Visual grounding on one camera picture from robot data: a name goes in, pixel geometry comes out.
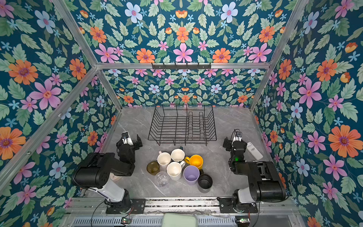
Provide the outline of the yellow mug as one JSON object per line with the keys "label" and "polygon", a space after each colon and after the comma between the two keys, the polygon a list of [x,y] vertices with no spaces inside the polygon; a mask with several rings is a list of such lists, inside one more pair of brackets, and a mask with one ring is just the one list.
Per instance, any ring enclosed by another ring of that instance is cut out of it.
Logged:
{"label": "yellow mug", "polygon": [[193,155],[191,157],[185,157],[184,161],[191,165],[198,168],[198,170],[201,170],[203,168],[203,158],[200,155]]}

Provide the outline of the black mug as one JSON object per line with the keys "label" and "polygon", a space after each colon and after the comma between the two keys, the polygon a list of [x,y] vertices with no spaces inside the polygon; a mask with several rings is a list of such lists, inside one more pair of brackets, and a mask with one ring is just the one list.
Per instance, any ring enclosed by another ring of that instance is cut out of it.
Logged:
{"label": "black mug", "polygon": [[199,171],[198,187],[201,192],[208,192],[213,185],[213,179],[210,175],[205,174],[201,169]]}

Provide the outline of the lilac plastic cup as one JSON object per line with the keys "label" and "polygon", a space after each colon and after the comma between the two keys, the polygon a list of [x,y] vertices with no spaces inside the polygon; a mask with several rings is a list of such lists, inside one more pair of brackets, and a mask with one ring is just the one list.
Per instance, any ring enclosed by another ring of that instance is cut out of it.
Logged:
{"label": "lilac plastic cup", "polygon": [[195,166],[187,166],[183,171],[183,177],[189,185],[195,185],[199,176],[199,169]]}

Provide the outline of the green mug white inside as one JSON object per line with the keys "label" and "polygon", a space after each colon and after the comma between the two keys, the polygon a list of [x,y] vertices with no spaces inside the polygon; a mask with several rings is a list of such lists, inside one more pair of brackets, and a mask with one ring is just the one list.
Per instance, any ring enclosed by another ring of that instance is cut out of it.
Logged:
{"label": "green mug white inside", "polygon": [[185,152],[183,151],[183,147],[176,148],[171,152],[171,159],[175,162],[181,162],[185,159]]}

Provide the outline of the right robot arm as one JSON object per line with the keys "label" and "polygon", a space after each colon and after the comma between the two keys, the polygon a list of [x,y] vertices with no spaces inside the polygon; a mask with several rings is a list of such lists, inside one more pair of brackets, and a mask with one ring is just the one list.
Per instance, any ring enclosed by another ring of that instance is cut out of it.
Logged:
{"label": "right robot arm", "polygon": [[230,152],[228,164],[232,173],[247,177],[248,185],[232,195],[235,212],[242,213],[258,202],[283,202],[288,198],[275,165],[262,161],[262,153],[251,142],[236,134],[224,139],[223,148]]}

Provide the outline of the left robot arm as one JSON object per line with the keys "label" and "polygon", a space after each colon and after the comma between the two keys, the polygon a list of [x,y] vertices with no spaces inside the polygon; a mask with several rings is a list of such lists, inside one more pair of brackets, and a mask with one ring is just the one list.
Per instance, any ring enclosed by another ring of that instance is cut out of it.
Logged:
{"label": "left robot arm", "polygon": [[116,143],[118,158],[114,153],[90,153],[78,164],[72,181],[74,185],[93,191],[104,197],[107,214],[130,214],[139,211],[144,200],[133,201],[127,189],[118,186],[111,178],[130,177],[135,170],[136,150],[143,146],[137,136],[132,141],[127,132]]}

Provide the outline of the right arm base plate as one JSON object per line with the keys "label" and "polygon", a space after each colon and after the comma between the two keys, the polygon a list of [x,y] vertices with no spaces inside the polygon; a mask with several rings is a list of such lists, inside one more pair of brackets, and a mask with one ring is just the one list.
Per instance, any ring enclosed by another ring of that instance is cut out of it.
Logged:
{"label": "right arm base plate", "polygon": [[237,199],[232,197],[217,197],[219,202],[219,209],[221,213],[258,213],[256,203],[240,203]]}

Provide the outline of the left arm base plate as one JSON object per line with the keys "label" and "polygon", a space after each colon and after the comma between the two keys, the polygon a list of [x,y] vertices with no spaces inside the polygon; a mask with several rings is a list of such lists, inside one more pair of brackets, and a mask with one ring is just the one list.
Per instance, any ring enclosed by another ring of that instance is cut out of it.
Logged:
{"label": "left arm base plate", "polygon": [[143,214],[146,199],[126,199],[120,202],[106,201],[106,214]]}

